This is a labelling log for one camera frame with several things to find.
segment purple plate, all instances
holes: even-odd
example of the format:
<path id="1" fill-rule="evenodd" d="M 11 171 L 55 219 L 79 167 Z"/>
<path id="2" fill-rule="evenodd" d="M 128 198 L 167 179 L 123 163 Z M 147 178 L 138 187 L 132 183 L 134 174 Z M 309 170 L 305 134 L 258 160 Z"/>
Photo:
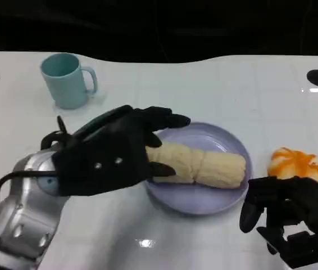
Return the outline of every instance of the purple plate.
<path id="1" fill-rule="evenodd" d="M 244 181 L 235 189 L 221 189 L 198 184 L 169 184 L 147 181 L 149 192 L 160 202 L 187 214 L 207 215 L 226 210 L 240 201 L 248 189 L 252 163 L 241 141 L 228 131 L 206 123 L 194 122 L 180 129 L 165 129 L 160 139 L 206 151 L 229 152 L 246 160 Z"/>

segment robotic arm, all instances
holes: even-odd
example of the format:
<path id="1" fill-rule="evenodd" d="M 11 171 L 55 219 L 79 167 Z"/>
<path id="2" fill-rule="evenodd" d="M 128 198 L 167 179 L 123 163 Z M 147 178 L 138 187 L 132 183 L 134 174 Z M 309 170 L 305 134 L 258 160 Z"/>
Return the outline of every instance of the robotic arm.
<path id="1" fill-rule="evenodd" d="M 257 231 L 267 241 L 269 252 L 280 254 L 291 268 L 318 263 L 318 182 L 294 177 L 280 180 L 264 177 L 249 181 L 240 215 L 240 229 L 251 231 L 266 208 L 266 227 Z M 283 237 L 284 226 L 304 221 L 307 231 Z"/>
<path id="2" fill-rule="evenodd" d="M 150 163 L 145 146 L 159 147 L 153 133 L 180 128 L 190 119 L 170 109 L 122 106 L 68 134 L 45 136 L 41 150 L 20 160 L 12 173 L 9 196 L 0 202 L 0 269 L 37 269 L 51 243 L 70 196 L 91 196 L 133 186 L 153 176 L 175 175 L 173 168 Z M 318 262 L 318 183 L 309 178 L 252 179 L 240 215 L 247 233 L 266 208 L 266 227 L 257 228 L 271 254 L 292 268 Z M 314 233 L 285 239 L 284 226 L 304 221 Z"/>
<path id="3" fill-rule="evenodd" d="M 70 135 L 58 118 L 60 131 L 44 137 L 39 152 L 20 160 L 0 180 L 0 188 L 11 180 L 10 194 L 0 203 L 0 269 L 39 267 L 70 196 L 96 195 L 153 176 L 175 175 L 167 165 L 150 163 L 145 146 L 161 146 L 153 131 L 189 123 L 170 109 L 126 105 Z"/>

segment table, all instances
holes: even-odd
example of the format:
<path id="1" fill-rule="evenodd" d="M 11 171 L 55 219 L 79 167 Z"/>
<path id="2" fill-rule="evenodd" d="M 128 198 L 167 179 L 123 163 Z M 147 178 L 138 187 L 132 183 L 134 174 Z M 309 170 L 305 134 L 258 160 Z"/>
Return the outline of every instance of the table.
<path id="1" fill-rule="evenodd" d="M 99 94 L 88 105 L 65 111 L 54 107 L 39 72 L 48 55 L 0 52 L 0 177 L 39 150 L 42 137 L 57 128 L 56 115 L 75 131 L 123 104 L 170 107 L 229 130 L 251 154 L 255 177 L 266 175 L 278 147 L 318 154 L 318 87 L 306 79 L 309 70 L 318 69 L 318 57 L 128 64 L 79 56 L 95 69 Z M 267 252 L 258 233 L 241 233 L 239 213 L 237 205 L 222 215 L 186 217 L 153 202 L 142 184 L 71 198 L 40 269 L 287 269 Z"/>

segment mug handle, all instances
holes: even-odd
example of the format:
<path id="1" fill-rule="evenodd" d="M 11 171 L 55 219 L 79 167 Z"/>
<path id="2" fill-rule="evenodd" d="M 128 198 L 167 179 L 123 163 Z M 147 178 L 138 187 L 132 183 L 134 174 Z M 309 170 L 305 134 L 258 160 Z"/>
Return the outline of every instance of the mug handle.
<path id="1" fill-rule="evenodd" d="M 92 69 L 91 67 L 88 66 L 82 66 L 80 68 L 82 71 L 87 71 L 90 73 L 90 76 L 92 76 L 93 79 L 93 84 L 94 84 L 94 89 L 93 90 L 87 90 L 91 95 L 97 93 L 98 90 L 98 79 L 96 76 L 96 72 L 94 71 L 94 69 Z"/>

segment mug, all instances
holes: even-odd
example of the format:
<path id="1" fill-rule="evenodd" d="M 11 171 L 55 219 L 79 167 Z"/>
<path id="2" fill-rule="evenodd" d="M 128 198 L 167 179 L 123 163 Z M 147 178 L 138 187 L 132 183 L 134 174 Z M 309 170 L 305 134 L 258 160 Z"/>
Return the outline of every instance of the mug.
<path id="1" fill-rule="evenodd" d="M 57 53 L 46 58 L 40 70 L 47 87 L 62 109 L 76 109 L 88 101 L 88 96 L 97 92 L 98 80 L 91 67 L 82 67 L 79 59 L 70 53 Z M 94 89 L 88 90 L 84 83 L 82 71 L 90 73 Z"/>

